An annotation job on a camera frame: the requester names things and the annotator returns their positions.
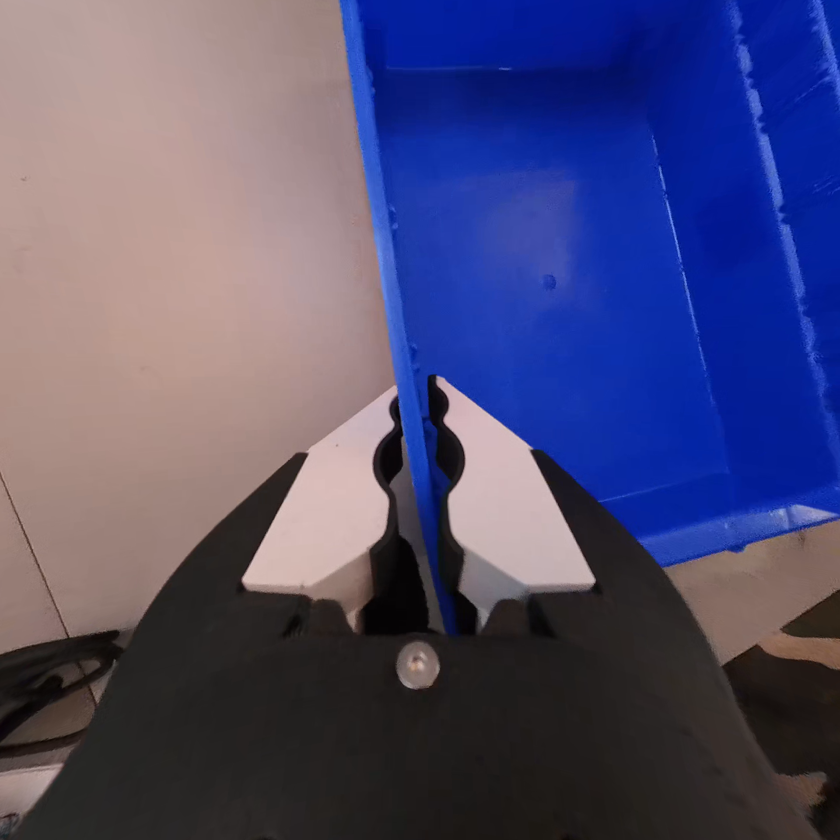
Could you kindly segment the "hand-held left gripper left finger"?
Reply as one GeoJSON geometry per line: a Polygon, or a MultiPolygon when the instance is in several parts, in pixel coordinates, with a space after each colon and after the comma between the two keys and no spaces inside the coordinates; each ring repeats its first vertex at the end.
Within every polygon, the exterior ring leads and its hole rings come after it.
{"type": "Polygon", "coordinates": [[[246,591],[336,602],[359,631],[395,573],[402,441],[392,387],[311,446],[242,577],[246,591]]]}

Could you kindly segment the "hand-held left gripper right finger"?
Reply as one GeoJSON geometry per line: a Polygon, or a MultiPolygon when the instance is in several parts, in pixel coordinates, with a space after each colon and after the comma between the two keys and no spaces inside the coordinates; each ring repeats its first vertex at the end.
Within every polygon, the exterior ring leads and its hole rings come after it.
{"type": "Polygon", "coordinates": [[[435,461],[447,479],[438,517],[446,587],[481,629],[500,602],[591,592],[595,576],[537,451],[444,377],[427,380],[435,461]]]}

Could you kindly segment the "person's camouflage pants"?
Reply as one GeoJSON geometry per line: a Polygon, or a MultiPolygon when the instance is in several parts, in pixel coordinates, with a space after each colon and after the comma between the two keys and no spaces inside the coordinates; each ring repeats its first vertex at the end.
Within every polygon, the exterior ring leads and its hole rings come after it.
{"type": "Polygon", "coordinates": [[[723,666],[783,794],[839,838],[839,593],[723,666]]]}

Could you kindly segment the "blue storage bin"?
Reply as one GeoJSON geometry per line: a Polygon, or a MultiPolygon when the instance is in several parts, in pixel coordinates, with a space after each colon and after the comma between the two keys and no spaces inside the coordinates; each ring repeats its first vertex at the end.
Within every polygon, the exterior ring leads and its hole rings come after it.
{"type": "Polygon", "coordinates": [[[838,2],[340,2],[445,629],[442,375],[664,566],[838,519],[838,2]]]}

